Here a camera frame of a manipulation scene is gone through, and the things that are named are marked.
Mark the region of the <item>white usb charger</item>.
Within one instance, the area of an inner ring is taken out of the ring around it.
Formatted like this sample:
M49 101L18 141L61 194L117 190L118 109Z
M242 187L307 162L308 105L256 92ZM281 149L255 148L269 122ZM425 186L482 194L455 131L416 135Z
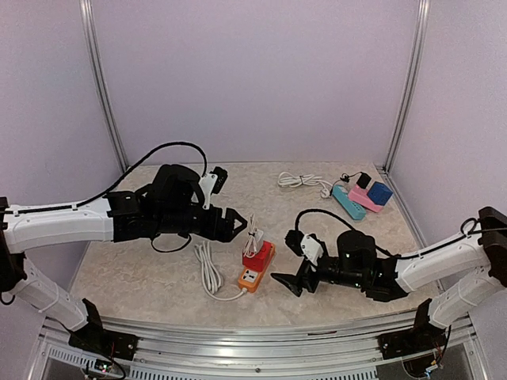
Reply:
M264 231L257 229L253 233L253 244L255 246L255 249L258 251L262 245L264 244Z

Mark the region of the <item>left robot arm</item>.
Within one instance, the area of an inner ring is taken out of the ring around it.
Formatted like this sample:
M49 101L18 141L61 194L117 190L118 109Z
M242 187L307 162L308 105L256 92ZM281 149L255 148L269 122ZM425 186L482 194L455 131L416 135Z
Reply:
M153 241L162 234L228 243L247 227L234 209L211 203L227 171L198 174L183 165L162 165L151 183L132 191L113 189L91 201L46 207L10 206L1 199L1 292L25 300L41 314L78 332L94 352L111 344L96 306L79 300L42 274L25 253L79 241Z

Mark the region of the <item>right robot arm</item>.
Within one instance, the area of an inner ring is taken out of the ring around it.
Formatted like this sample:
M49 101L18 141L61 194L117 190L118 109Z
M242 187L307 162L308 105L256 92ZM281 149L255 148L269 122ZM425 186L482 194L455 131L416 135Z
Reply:
M445 330L506 288L506 216L493 207L465 220L457 234L413 253L393 255L352 226L337 237L336 256L328 253L324 241L299 227L288 231L285 244L301 257L301 265L294 275L274 273L272 278L295 296L331 283L357 288L378 302L391 302L428 283L466 272L443 294L418 307L423 321L405 335L407 347L415 352L435 340L436 329Z

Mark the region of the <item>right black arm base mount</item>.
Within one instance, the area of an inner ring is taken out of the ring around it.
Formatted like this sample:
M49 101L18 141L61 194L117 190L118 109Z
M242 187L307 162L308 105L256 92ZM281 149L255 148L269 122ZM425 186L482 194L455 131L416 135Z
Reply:
M431 301L432 299L428 298L417 308L411 328L378 336L377 341L383 359L412 355L445 345L446 329L437 328L429 323Z

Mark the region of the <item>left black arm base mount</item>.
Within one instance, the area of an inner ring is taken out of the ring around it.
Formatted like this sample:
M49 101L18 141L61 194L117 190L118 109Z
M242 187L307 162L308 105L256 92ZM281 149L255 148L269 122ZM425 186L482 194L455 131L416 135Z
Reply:
M132 361L139 338L133 334L105 329L97 307L85 298L82 301L88 313L86 324L70 332L68 344L73 348L100 354L105 358Z

